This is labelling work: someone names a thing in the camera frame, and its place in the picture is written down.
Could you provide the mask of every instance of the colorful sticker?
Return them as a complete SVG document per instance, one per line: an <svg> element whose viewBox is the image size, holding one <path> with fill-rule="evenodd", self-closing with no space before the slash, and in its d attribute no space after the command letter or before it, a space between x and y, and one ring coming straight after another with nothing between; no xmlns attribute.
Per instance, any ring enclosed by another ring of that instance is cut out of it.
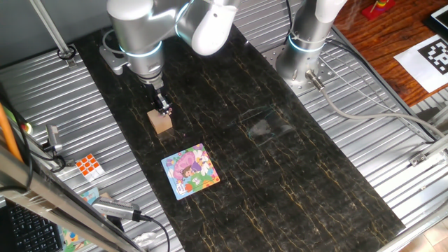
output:
<svg viewBox="0 0 448 252"><path fill-rule="evenodd" d="M202 143L166 157L162 165L177 200L220 181Z"/></svg>

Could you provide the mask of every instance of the keyboard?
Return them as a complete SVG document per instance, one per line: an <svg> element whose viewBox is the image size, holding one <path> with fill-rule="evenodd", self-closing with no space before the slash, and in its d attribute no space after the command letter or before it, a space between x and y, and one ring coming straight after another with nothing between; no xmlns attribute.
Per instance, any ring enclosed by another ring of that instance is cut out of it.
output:
<svg viewBox="0 0 448 252"><path fill-rule="evenodd" d="M30 210L6 202L0 210L0 244L17 252L57 252L62 243L57 225Z"/></svg>

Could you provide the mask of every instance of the wooden table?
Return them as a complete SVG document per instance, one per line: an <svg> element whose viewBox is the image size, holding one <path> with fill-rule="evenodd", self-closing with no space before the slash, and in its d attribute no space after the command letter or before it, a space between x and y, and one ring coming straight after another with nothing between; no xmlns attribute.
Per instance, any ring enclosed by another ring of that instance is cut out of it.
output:
<svg viewBox="0 0 448 252"><path fill-rule="evenodd" d="M409 106L428 93L393 58L395 55L435 35L421 21L448 4L448 0L395 0L396 5L376 20L369 21L361 11L375 0L348 0L336 19L336 27L371 63Z"/></svg>

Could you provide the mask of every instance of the rubik's cube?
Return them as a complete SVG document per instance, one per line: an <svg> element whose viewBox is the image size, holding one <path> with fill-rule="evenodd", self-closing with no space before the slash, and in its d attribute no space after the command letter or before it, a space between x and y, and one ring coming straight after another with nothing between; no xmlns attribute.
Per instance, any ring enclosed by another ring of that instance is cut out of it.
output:
<svg viewBox="0 0 448 252"><path fill-rule="evenodd" d="M89 182L104 174L104 170L92 154L87 155L82 160L77 161L77 168Z"/></svg>

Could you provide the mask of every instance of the black marble surface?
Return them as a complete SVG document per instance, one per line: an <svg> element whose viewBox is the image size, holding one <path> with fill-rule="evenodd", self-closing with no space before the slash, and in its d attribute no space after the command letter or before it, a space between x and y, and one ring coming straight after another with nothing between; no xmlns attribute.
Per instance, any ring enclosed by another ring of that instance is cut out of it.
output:
<svg viewBox="0 0 448 252"><path fill-rule="evenodd" d="M137 77L99 55L102 34L75 45L186 251L376 251L404 228L235 27L211 57L163 43L163 138ZM221 182L178 201L160 161L198 143Z"/></svg>

